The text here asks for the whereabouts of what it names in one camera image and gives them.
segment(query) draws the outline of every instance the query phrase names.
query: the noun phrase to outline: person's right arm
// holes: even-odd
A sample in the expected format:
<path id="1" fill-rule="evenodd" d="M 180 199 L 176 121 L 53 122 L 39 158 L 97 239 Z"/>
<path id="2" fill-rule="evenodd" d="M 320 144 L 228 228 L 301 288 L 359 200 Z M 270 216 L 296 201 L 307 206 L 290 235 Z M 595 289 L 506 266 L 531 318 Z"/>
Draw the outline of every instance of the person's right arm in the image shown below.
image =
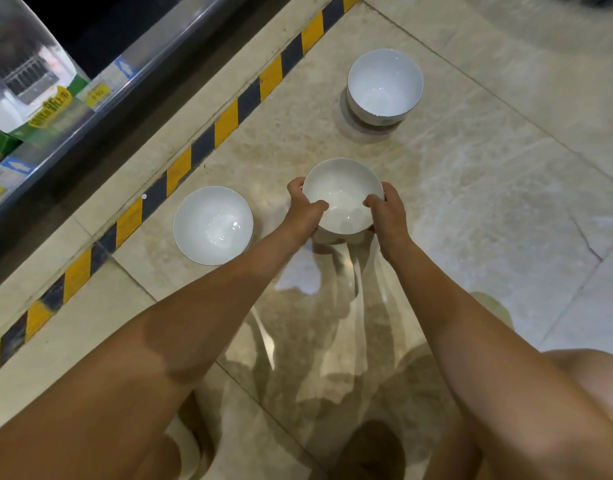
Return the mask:
<path id="1" fill-rule="evenodd" d="M 451 280 L 410 238 L 392 185 L 366 199 L 476 443 L 499 478 L 613 479 L 613 423 L 581 387 Z"/>

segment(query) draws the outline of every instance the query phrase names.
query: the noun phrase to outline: black stripe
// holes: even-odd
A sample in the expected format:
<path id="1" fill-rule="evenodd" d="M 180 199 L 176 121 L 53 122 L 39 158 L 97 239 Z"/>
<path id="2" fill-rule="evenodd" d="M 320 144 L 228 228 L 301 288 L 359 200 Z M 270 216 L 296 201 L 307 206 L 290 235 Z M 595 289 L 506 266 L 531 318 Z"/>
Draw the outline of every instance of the black stripe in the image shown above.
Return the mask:
<path id="1" fill-rule="evenodd" d="M 101 243 L 94 242 L 91 248 L 91 276 L 106 263 L 108 258 L 109 253 L 102 247 Z"/>
<path id="2" fill-rule="evenodd" d="M 60 276 L 51 288 L 39 297 L 49 310 L 54 312 L 62 308 L 64 304 L 64 275 Z"/>
<path id="3" fill-rule="evenodd" d="M 191 168 L 197 167 L 215 149 L 215 124 L 209 126 L 190 149 Z"/>
<path id="4" fill-rule="evenodd" d="M 282 76 L 291 72 L 291 69 L 302 60 L 304 53 L 302 52 L 302 33 L 298 33 L 297 37 L 291 40 L 284 51 L 282 51 Z"/>
<path id="5" fill-rule="evenodd" d="M 113 254 L 115 252 L 115 244 L 118 237 L 118 224 L 115 223 L 107 229 L 107 231 L 98 239 L 98 242 L 104 249 Z"/>
<path id="6" fill-rule="evenodd" d="M 258 77 L 237 99 L 238 124 L 242 124 L 243 120 L 249 117 L 249 114 L 260 105 L 261 101 L 260 78 Z"/>
<path id="7" fill-rule="evenodd" d="M 27 314 L 24 313 L 2 336 L 0 340 L 0 367 L 24 345 L 26 321 Z"/>
<path id="8" fill-rule="evenodd" d="M 334 26 L 335 22 L 342 18 L 344 15 L 344 0 L 332 0 L 322 10 L 322 21 L 324 22 L 324 32 L 328 32 L 329 29 Z"/>
<path id="9" fill-rule="evenodd" d="M 147 220 L 155 212 L 155 209 L 166 200 L 166 173 L 154 181 L 144 193 L 146 198 L 142 201 L 142 222 Z"/>

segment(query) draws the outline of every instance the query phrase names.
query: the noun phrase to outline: yellow stripe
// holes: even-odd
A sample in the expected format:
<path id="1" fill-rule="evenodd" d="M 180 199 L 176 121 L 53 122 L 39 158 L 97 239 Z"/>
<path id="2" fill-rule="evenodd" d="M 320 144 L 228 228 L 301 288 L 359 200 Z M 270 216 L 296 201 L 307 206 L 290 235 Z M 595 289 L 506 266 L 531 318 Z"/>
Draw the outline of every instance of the yellow stripe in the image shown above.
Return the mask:
<path id="1" fill-rule="evenodd" d="M 179 181 L 190 172 L 190 147 L 166 171 L 166 196 L 177 188 Z"/>
<path id="2" fill-rule="evenodd" d="M 64 303 L 69 301 L 90 277 L 91 250 L 88 249 L 73 261 L 64 273 Z"/>
<path id="3" fill-rule="evenodd" d="M 40 328 L 44 327 L 53 312 L 49 310 L 40 300 L 34 301 L 27 313 L 27 331 L 25 341 L 28 342 Z"/>
<path id="4" fill-rule="evenodd" d="M 343 0 L 344 1 L 344 13 L 348 12 L 355 3 L 360 0 Z"/>
<path id="5" fill-rule="evenodd" d="M 282 82 L 282 57 L 278 56 L 260 74 L 260 100 L 264 101 L 280 82 Z"/>
<path id="6" fill-rule="evenodd" d="M 220 146 L 237 127 L 237 100 L 235 100 L 215 122 L 215 147 Z"/>
<path id="7" fill-rule="evenodd" d="M 135 232 L 135 229 L 140 227 L 140 224 L 142 224 L 142 199 L 138 198 L 118 219 L 115 248 L 120 247 Z"/>
<path id="8" fill-rule="evenodd" d="M 324 19 L 322 18 L 322 12 L 319 12 L 311 20 L 311 23 L 302 30 L 302 53 L 306 55 L 315 45 L 315 42 L 321 39 L 322 35 L 324 35 Z"/>

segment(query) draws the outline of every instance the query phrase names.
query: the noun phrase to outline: bowl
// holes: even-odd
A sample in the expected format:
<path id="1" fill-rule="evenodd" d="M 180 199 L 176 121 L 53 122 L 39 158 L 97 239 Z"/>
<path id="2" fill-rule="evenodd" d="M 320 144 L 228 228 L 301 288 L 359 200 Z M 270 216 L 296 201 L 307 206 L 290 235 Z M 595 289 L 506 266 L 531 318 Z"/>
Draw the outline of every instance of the bowl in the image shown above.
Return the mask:
<path id="1" fill-rule="evenodd" d="M 379 48 L 361 55 L 351 66 L 347 99 L 355 115 L 373 126 L 389 126 L 405 119 L 420 101 L 424 77 L 406 54 Z"/>
<path id="2" fill-rule="evenodd" d="M 218 266 L 241 254 L 253 236 L 253 213 L 238 192 L 204 187 L 184 199 L 173 218 L 175 244 L 191 261 Z"/>
<path id="3" fill-rule="evenodd" d="M 343 235 L 362 232 L 373 224 L 371 210 L 363 204 L 367 195 L 384 198 L 380 179 L 369 167 L 350 158 L 333 158 L 315 165 L 302 191 L 310 202 L 329 203 L 320 227 Z"/>

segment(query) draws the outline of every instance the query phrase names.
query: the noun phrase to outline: bowl rim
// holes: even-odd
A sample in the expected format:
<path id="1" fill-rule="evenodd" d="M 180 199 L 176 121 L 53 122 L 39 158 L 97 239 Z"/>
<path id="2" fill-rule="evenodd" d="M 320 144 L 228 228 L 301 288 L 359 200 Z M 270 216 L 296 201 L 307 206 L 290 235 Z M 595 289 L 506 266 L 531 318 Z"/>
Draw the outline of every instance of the bowl rim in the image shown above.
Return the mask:
<path id="1" fill-rule="evenodd" d="M 180 250 L 180 252 L 181 252 L 181 253 L 182 253 L 182 254 L 183 254 L 185 257 L 186 257 L 186 259 L 189 259 L 189 260 L 193 261 L 194 263 L 200 264 L 200 265 L 202 265 L 202 266 L 213 266 L 213 267 L 216 267 L 216 266 L 222 266 L 223 264 L 226 264 L 228 261 L 225 261 L 225 262 L 223 262 L 223 263 L 221 263 L 221 264 L 204 264 L 204 263 L 197 262 L 197 261 L 195 261 L 195 259 L 190 258 L 190 256 L 188 256 L 188 255 L 187 255 L 187 254 L 186 254 L 186 253 L 185 253 L 185 252 L 182 250 L 182 248 L 181 248 L 181 247 L 180 247 L 180 245 L 178 244 L 178 240 L 175 238 L 175 221 L 176 221 L 176 220 L 177 220 L 177 218 L 178 218 L 178 214 L 179 214 L 179 212 L 180 212 L 180 208 L 181 208 L 181 207 L 184 205 L 184 202 L 186 202 L 188 199 L 190 199 L 191 195 L 193 195 L 193 194 L 197 194 L 197 193 L 200 193 L 200 192 L 202 192 L 202 190 L 207 190 L 207 189 L 226 189 L 226 190 L 229 190 L 229 191 L 231 191 L 232 193 L 234 193 L 234 194 L 238 195 L 238 197 L 239 197 L 239 198 L 241 198 L 241 199 L 242 199 L 242 200 L 245 202 L 247 209 L 249 209 L 249 214 L 251 215 L 251 221 L 252 221 L 252 225 L 251 225 L 251 235 L 249 236 L 249 240 L 248 240 L 248 242 L 247 242 L 246 246 L 244 247 L 244 249 L 242 250 L 242 252 L 240 252 L 240 254 L 242 254 L 243 252 L 245 252 L 245 251 L 248 249 L 248 247 L 251 245 L 251 242 L 253 241 L 253 233 L 254 233 L 254 231 L 255 231 L 255 218 L 254 218 L 254 216 L 253 216 L 253 210 L 251 209 L 251 206 L 250 206 L 249 202 L 248 202 L 248 201 L 247 201 L 247 200 L 246 200 L 246 199 L 245 199 L 245 198 L 244 198 L 244 197 L 243 197 L 243 196 L 242 196 L 242 195 L 241 195 L 239 192 L 237 192 L 237 191 L 233 190 L 233 189 L 232 189 L 232 188 L 230 188 L 230 187 L 225 187 L 225 186 L 223 186 L 223 185 L 207 185 L 206 187 L 201 187 L 201 188 L 199 188 L 199 189 L 195 189 L 195 190 L 193 190 L 193 192 L 191 192 L 191 193 L 190 193 L 190 194 L 188 194 L 186 197 L 184 197 L 184 199 L 182 200 L 182 202 L 180 202 L 180 204 L 178 205 L 178 208 L 175 210 L 175 215 L 173 216 L 173 222 L 172 222 L 172 224 L 171 224 L 171 232 L 173 233 L 173 240 L 174 240 L 174 242 L 175 242 L 175 245 L 177 246 L 177 249 L 179 249 L 179 250 Z"/>
<path id="2" fill-rule="evenodd" d="M 311 173 L 313 172 L 313 170 L 315 170 L 315 169 L 316 169 L 316 168 L 317 168 L 319 165 L 322 165 L 323 163 L 328 163 L 328 162 L 330 162 L 330 161 L 332 161 L 332 160 L 348 160 L 348 161 L 352 161 L 352 162 L 358 163 L 359 165 L 361 165 L 361 166 L 363 166 L 364 168 L 366 168 L 367 170 L 369 170 L 369 172 L 371 172 L 371 174 L 372 174 L 374 177 L 376 177 L 376 179 L 377 179 L 378 183 L 380 184 L 380 188 L 382 188 L 382 198 L 384 198 L 384 186 L 382 185 L 382 180 L 380 180 L 380 177 L 378 177 L 378 176 L 375 174 L 375 172 L 374 172 L 373 170 L 371 170 L 371 168 L 370 168 L 368 165 L 366 165 L 366 164 L 362 163 L 362 162 L 361 162 L 361 161 L 359 161 L 359 160 L 355 160 L 355 158 L 334 157 L 334 158 L 327 158 L 326 160 L 322 160 L 321 162 L 316 163 L 316 165 L 314 165 L 314 166 L 313 166 L 313 168 L 311 168 L 311 169 L 309 170 L 309 172 L 306 174 L 306 177 L 304 177 L 304 183 L 302 184 L 302 188 L 304 188 L 304 186 L 306 185 L 306 179 L 309 177 L 309 175 L 311 175 Z M 347 235 L 355 235 L 355 234 L 359 234 L 360 232 L 365 232 L 365 231 L 366 231 L 367 229 L 369 229 L 369 227 L 371 227 L 372 225 L 373 225 L 373 224 L 371 224 L 370 226 L 367 226 L 367 227 L 366 227 L 366 228 L 364 228 L 364 229 L 360 229 L 360 230 L 359 230 L 359 231 L 357 231 L 357 232 L 353 232 L 353 233 L 351 233 L 351 234 L 340 234 L 340 233 L 338 233 L 338 232 L 334 232 L 334 231 L 332 231 L 332 230 L 328 230 L 326 227 L 324 227 L 324 226 L 322 226 L 322 225 L 320 225 L 320 224 L 318 224 L 318 226 L 317 226 L 317 227 L 318 227 L 318 229 L 324 229 L 324 230 L 325 230 L 326 232 L 328 232 L 328 233 L 331 233 L 331 234 L 334 234 L 334 235 L 339 235 L 339 236 L 341 236 L 341 237 L 344 237 L 344 236 L 347 236 Z"/>
<path id="3" fill-rule="evenodd" d="M 390 52 L 390 53 L 396 53 L 399 55 L 402 55 L 403 57 L 406 57 L 412 64 L 413 67 L 417 70 L 417 72 L 419 72 L 420 74 L 420 78 L 422 80 L 422 89 L 420 90 L 420 96 L 418 97 L 417 101 L 415 101 L 412 106 L 410 108 L 408 108 L 405 112 L 401 112 L 399 114 L 376 114 L 374 112 L 371 112 L 367 109 L 364 108 L 364 106 L 362 106 L 362 104 L 358 103 L 357 98 L 353 97 L 353 92 L 351 92 L 350 90 L 350 86 L 349 86 L 349 79 L 350 79 L 350 72 L 353 70 L 353 67 L 355 66 L 355 64 L 358 63 L 358 61 L 369 54 L 372 54 L 373 52 Z M 373 50 L 369 50 L 368 52 L 365 52 L 364 54 L 360 55 L 357 59 L 355 59 L 353 61 L 353 63 L 350 66 L 349 72 L 347 74 L 347 92 L 349 93 L 349 96 L 351 97 L 351 99 L 353 99 L 353 102 L 355 104 L 358 105 L 358 107 L 362 110 L 362 111 L 366 111 L 366 113 L 371 114 L 373 116 L 375 116 L 376 118 L 399 118 L 401 116 L 404 116 L 405 114 L 407 114 L 408 112 L 410 112 L 410 110 L 412 110 L 415 106 L 417 106 L 417 104 L 420 102 L 420 100 L 422 99 L 422 94 L 424 93 L 424 72 L 422 72 L 422 69 L 420 69 L 420 66 L 418 65 L 417 62 L 415 62 L 415 60 L 413 60 L 413 58 L 408 55 L 405 54 L 404 52 L 402 52 L 401 50 L 398 50 L 396 48 L 375 48 Z"/>

